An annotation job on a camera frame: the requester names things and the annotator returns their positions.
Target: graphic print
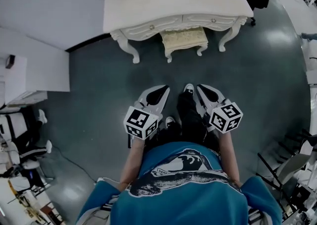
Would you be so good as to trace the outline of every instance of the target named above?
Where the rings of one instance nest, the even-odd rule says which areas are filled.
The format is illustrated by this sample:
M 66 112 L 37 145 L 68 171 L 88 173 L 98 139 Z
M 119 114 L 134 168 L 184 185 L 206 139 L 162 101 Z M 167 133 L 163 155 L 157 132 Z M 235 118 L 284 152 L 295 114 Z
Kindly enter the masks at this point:
M 189 182 L 226 183 L 235 190 L 240 189 L 222 170 L 212 170 L 207 158 L 193 149 L 185 149 L 166 159 L 163 164 L 147 172 L 126 189 L 133 197 L 156 196 Z
M 227 127 L 227 131 L 232 130 L 234 128 L 238 127 L 239 121 L 240 121 L 240 117 L 235 118 L 234 120 L 230 121 Z
M 148 114 L 138 110 L 134 110 L 128 118 L 127 123 L 133 124 L 139 128 L 143 128 L 148 118 Z
M 129 126 L 129 125 L 127 125 L 127 129 L 128 129 L 128 133 L 130 133 L 134 136 L 137 136 L 139 138 L 142 138 L 142 132 L 140 130 L 135 129 L 134 127 Z
M 149 126 L 149 128 L 145 132 L 145 137 L 149 137 L 149 135 L 157 128 L 158 122 L 155 121 L 152 125 Z
M 221 107 L 221 109 L 227 115 L 228 118 L 232 118 L 234 116 L 241 114 L 232 104 L 223 106 Z
M 211 123 L 220 131 L 223 131 L 226 122 L 227 121 L 223 119 L 221 116 L 219 116 L 217 113 L 213 113 Z

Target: upholstered stool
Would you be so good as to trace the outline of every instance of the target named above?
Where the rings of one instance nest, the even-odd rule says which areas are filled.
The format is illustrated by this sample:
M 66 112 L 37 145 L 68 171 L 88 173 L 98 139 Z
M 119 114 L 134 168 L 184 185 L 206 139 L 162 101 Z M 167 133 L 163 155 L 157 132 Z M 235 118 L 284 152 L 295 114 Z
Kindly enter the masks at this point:
M 168 63 L 172 62 L 171 53 L 175 50 L 200 46 L 197 50 L 197 55 L 201 56 L 202 51 L 208 47 L 208 40 L 202 27 L 179 31 L 163 31 L 160 32 L 160 35 L 163 39 L 165 57 L 167 57 Z

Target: cable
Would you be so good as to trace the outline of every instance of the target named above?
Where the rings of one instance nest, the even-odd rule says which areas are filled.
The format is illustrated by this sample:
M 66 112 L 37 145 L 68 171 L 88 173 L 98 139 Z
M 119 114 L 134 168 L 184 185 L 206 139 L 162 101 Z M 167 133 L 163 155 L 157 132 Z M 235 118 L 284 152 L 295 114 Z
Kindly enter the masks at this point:
M 97 181 L 95 181 L 95 180 L 89 175 L 89 173 L 88 173 L 83 167 L 81 167 L 81 166 L 78 165 L 77 163 L 73 162 L 71 159 L 69 159 L 69 158 L 67 158 L 66 156 L 64 156 L 63 153 L 61 152 L 61 150 L 60 150 L 58 147 L 56 147 L 56 146 L 54 146 L 54 145 L 52 145 L 52 146 L 53 146 L 54 148 L 56 148 L 56 149 L 59 151 L 60 155 L 61 155 L 64 159 L 68 160 L 70 163 L 72 163 L 72 164 L 76 165 L 78 168 L 80 168 L 83 172 L 85 172 L 85 173 L 87 174 L 87 176 L 88 176 L 94 183 L 97 182 Z

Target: black pants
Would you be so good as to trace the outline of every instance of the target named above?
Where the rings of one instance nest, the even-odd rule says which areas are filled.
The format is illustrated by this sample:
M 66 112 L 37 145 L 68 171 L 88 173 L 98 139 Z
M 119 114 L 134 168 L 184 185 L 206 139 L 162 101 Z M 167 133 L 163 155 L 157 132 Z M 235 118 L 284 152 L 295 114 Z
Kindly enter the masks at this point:
M 159 131 L 151 140 L 146 141 L 145 151 L 169 142 L 188 141 L 218 152 L 218 139 L 214 133 L 208 133 L 190 93 L 185 92 L 178 96 L 177 111 L 182 121 L 182 127 L 175 122 L 168 129 Z
M 13 140 L 20 153 L 21 163 L 35 156 L 44 155 L 47 152 L 46 148 L 40 148 L 34 145 L 40 139 L 39 129 L 42 124 L 41 121 L 37 121 L 34 127 L 28 129 Z

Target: white wall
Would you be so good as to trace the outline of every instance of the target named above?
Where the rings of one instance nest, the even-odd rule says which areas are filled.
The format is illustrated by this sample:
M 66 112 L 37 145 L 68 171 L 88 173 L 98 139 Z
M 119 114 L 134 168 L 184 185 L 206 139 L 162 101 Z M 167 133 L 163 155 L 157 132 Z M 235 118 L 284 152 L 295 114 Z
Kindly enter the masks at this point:
M 104 0 L 0 0 L 0 26 L 66 50 L 103 33 Z
M 23 78 L 28 91 L 70 91 L 69 53 L 3 28 L 0 28 L 0 53 L 27 59 Z M 6 83 L 5 96 L 15 88 L 17 85 Z

